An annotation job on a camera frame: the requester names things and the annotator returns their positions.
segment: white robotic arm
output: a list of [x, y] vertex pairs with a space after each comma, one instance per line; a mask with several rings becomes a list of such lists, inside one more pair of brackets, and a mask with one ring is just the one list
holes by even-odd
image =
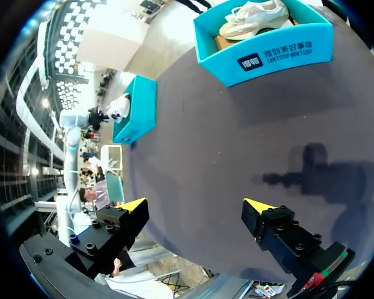
[[75, 233], [73, 214], [80, 213], [78, 149], [81, 138], [80, 128], [92, 125], [100, 128], [102, 121], [119, 122], [127, 117], [130, 111], [130, 95], [128, 93], [111, 102], [108, 112], [98, 108], [83, 111], [82, 109], [62, 110], [59, 125], [64, 129], [64, 183], [68, 198], [57, 202], [59, 239], [69, 246], [69, 236]]
[[89, 124], [89, 112], [80, 110], [62, 110], [60, 127], [64, 129], [64, 183], [68, 198], [57, 202], [59, 240], [69, 246], [69, 236], [74, 233], [73, 215], [80, 213], [78, 148], [80, 128]]

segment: cyan shoe box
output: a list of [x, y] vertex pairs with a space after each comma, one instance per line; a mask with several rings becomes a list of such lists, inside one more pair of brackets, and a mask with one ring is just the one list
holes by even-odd
[[155, 127], [156, 82], [137, 75], [125, 93], [131, 97], [129, 115], [113, 124], [112, 141], [130, 145]]
[[331, 61], [331, 23], [298, 0], [283, 2], [299, 25], [261, 33], [218, 50], [214, 37], [226, 23], [224, 17], [231, 14], [231, 9], [243, 6], [246, 2], [226, 1], [194, 20], [198, 63], [225, 86], [230, 87], [279, 70]]

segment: logo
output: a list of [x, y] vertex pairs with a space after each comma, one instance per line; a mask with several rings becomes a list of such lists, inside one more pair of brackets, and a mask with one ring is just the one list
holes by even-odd
[[237, 61], [239, 65], [242, 67], [242, 69], [245, 70], [246, 72], [248, 70], [257, 69], [258, 67], [263, 66], [263, 63], [257, 53], [253, 53], [251, 55], [237, 59]]

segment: gray table surface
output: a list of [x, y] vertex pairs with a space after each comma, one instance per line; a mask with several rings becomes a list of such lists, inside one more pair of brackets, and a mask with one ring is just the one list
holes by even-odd
[[349, 246], [353, 265], [371, 258], [374, 57], [331, 21], [330, 63], [226, 88], [192, 49], [159, 77], [156, 128], [124, 150], [126, 197], [148, 198], [159, 244], [213, 271], [293, 281], [242, 223], [249, 197], [295, 211], [323, 247]]

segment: white sneaker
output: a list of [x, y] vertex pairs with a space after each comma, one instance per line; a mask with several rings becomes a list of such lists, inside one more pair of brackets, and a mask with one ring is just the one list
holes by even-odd
[[124, 93], [107, 107], [107, 115], [116, 123], [120, 123], [122, 118], [126, 118], [130, 112], [130, 94]]
[[264, 28], [280, 28], [288, 20], [288, 9], [281, 0], [262, 3], [248, 1], [231, 10], [219, 34], [225, 39], [243, 40]]

